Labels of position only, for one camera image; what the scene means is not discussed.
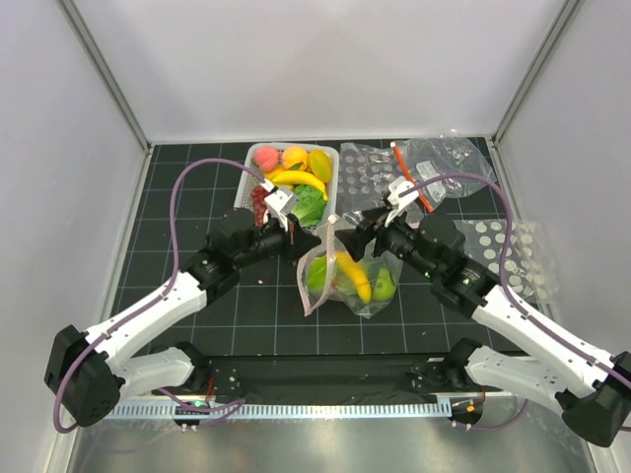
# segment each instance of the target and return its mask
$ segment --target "grid mat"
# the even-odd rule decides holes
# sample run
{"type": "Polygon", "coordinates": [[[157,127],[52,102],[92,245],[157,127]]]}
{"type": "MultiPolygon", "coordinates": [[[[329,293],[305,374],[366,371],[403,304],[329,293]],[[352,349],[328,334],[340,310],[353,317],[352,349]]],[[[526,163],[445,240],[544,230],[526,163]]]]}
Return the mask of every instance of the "grid mat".
{"type": "MultiPolygon", "coordinates": [[[[470,138],[490,162],[484,138],[470,138]]],[[[388,146],[390,140],[317,141],[339,151],[343,142],[388,146]]],[[[243,162],[252,143],[162,145],[149,166],[134,229],[116,291],[112,315],[152,292],[169,276],[168,205],[176,177],[187,164],[204,158],[243,162]]],[[[184,180],[177,202],[181,259],[204,244],[208,229],[233,206],[241,172],[209,165],[184,180]]],[[[463,199],[446,199],[437,213],[454,220],[504,218],[488,188],[463,199]]],[[[445,354],[468,337],[500,352],[518,348],[501,335],[442,307],[426,280],[404,267],[397,295],[370,320],[354,315],[343,303],[328,302],[304,317],[295,268],[278,259],[242,270],[241,283],[225,296],[185,318],[144,347],[187,340],[205,355],[445,354]]]]}

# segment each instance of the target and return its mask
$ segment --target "banana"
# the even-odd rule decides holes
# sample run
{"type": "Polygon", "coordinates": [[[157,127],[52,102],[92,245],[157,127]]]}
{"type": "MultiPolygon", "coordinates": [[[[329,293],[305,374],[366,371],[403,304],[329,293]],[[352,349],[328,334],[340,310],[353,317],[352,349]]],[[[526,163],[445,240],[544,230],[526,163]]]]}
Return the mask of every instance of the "banana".
{"type": "Polygon", "coordinates": [[[315,187],[322,193],[322,198],[324,199],[324,201],[328,200],[328,195],[326,195],[326,186],[324,185],[324,182],[319,180],[313,174],[309,174],[308,172],[304,172],[303,170],[286,170],[285,172],[280,172],[279,174],[274,175],[271,181],[274,185],[310,185],[311,187],[315,187]]]}
{"type": "Polygon", "coordinates": [[[368,281],[364,268],[353,261],[350,255],[343,251],[335,251],[335,257],[339,268],[352,281],[357,289],[357,295],[362,303],[371,301],[371,283],[368,281]]]}
{"type": "Polygon", "coordinates": [[[276,177],[281,172],[285,172],[285,170],[282,167],[279,166],[275,170],[271,170],[270,172],[264,172],[263,175],[265,176],[266,179],[272,180],[274,177],[276,177]]]}

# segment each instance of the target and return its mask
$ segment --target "metal frame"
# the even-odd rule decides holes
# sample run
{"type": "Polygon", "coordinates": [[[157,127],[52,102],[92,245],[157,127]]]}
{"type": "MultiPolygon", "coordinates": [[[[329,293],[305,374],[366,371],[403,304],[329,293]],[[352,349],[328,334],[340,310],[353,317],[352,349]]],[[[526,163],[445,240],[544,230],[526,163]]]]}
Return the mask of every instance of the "metal frame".
{"type": "Polygon", "coordinates": [[[152,145],[149,148],[149,151],[147,152],[147,155],[136,177],[136,188],[134,190],[134,195],[132,197],[131,203],[129,204],[127,218],[125,219],[125,223],[123,224],[120,238],[118,239],[118,242],[116,244],[116,252],[114,253],[114,261],[110,273],[111,277],[109,278],[109,283],[107,284],[107,288],[105,289],[105,299],[103,301],[101,315],[99,317],[100,322],[109,318],[114,306],[114,300],[116,298],[116,288],[118,287],[118,282],[120,280],[120,276],[122,275],[122,269],[125,263],[126,249],[129,246],[129,242],[131,241],[131,234],[134,229],[134,221],[136,220],[136,214],[138,213],[140,201],[142,200],[142,190],[145,187],[145,181],[147,180],[147,176],[149,175],[149,165],[154,158],[154,150],[155,148],[152,145]]]}
{"type": "Polygon", "coordinates": [[[142,130],[140,123],[136,119],[136,116],[131,109],[131,106],[129,106],[129,102],[127,102],[125,95],[118,86],[118,83],[111,73],[109,66],[105,62],[101,50],[99,49],[97,42],[92,36],[92,33],[90,33],[90,30],[88,29],[86,22],[81,16],[81,13],[77,9],[74,0],[56,1],[64,16],[68,20],[70,28],[72,28],[73,32],[77,36],[77,39],[88,54],[90,61],[99,74],[99,77],[101,77],[105,88],[107,89],[109,95],[116,104],[118,111],[120,111],[120,114],[129,126],[132,134],[134,135],[142,149],[145,152],[149,152],[149,148],[151,147],[151,145],[147,140],[147,137],[145,136],[145,132],[142,130]]]}
{"type": "Polygon", "coordinates": [[[584,0],[565,0],[565,3],[561,7],[557,17],[554,19],[550,30],[548,30],[541,47],[536,52],[534,59],[532,59],[532,62],[528,66],[528,70],[524,75],[517,92],[513,96],[504,116],[500,120],[500,124],[493,135],[494,143],[501,143],[502,139],[506,136],[511,123],[526,100],[528,93],[532,90],[534,84],[536,84],[536,81],[541,75],[545,65],[549,62],[552,53],[565,32],[568,30],[572,20],[576,17],[576,14],[578,13],[581,5],[583,5],[583,2],[584,0]]]}
{"type": "MultiPolygon", "coordinates": [[[[61,417],[61,422],[64,426],[68,426],[72,423],[68,413],[64,412],[61,417]]],[[[43,471],[45,473],[63,473],[68,471],[72,451],[75,448],[79,434],[80,431],[78,430],[67,435],[55,434],[52,444],[50,445],[50,454],[44,466],[43,471]]]]}

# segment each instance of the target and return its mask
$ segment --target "clear plastic bag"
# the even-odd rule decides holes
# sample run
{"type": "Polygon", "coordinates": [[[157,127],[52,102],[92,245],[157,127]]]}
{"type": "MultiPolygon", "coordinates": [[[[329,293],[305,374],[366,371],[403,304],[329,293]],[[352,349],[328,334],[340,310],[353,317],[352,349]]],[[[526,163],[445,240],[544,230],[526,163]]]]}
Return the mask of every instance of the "clear plastic bag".
{"type": "MultiPolygon", "coordinates": [[[[455,221],[464,234],[464,252],[499,273],[506,220],[455,221]]],[[[556,266],[540,224],[513,222],[513,235],[505,268],[509,284],[528,303],[550,303],[559,289],[556,266]]]]}
{"type": "Polygon", "coordinates": [[[328,223],[315,231],[321,244],[299,260],[298,289],[305,315],[326,301],[341,301],[353,313],[370,318],[396,294],[403,263],[388,252],[373,257],[373,242],[364,258],[355,263],[335,237],[336,230],[350,228],[337,216],[329,217],[328,223]]]}
{"type": "MultiPolygon", "coordinates": [[[[416,182],[451,172],[471,172],[497,180],[482,153],[467,138],[419,138],[399,145],[403,161],[416,182]]],[[[436,208],[446,197],[468,197],[485,186],[470,179],[446,179],[421,192],[436,208]]]]}
{"type": "MultiPolygon", "coordinates": [[[[403,161],[417,182],[448,172],[473,172],[497,180],[493,168],[479,150],[461,137],[414,138],[397,142],[403,161]]],[[[391,148],[384,150],[355,143],[343,143],[338,168],[336,213],[357,225],[361,211],[383,205],[387,186],[403,172],[391,148]]],[[[468,197],[484,187],[473,180],[445,180],[423,189],[434,206],[447,197],[468,197]]],[[[419,222],[423,212],[412,206],[408,222],[419,222]]]]}

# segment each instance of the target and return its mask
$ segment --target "plastic basket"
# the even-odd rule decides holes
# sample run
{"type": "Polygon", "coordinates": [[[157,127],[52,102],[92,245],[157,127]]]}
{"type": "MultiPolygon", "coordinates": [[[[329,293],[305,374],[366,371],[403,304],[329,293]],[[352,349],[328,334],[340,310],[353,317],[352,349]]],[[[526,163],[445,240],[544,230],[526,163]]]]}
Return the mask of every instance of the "plastic basket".
{"type": "MultiPolygon", "coordinates": [[[[333,148],[327,146],[307,145],[302,143],[256,143],[247,150],[247,156],[245,157],[245,165],[249,168],[253,168],[252,156],[254,151],[261,146],[271,146],[283,152],[290,146],[300,146],[308,152],[313,150],[322,150],[328,154],[331,159],[332,166],[332,179],[329,184],[326,185],[326,193],[328,194],[328,201],[326,207],[324,207],[324,214],[322,215],[321,222],[324,222],[328,216],[335,213],[335,201],[337,199],[337,170],[339,168],[339,153],[333,148]]],[[[235,207],[242,207],[250,210],[254,210],[252,206],[252,200],[250,198],[251,192],[258,186],[258,181],[247,172],[244,172],[239,181],[239,188],[237,189],[237,198],[235,199],[235,207]]]]}

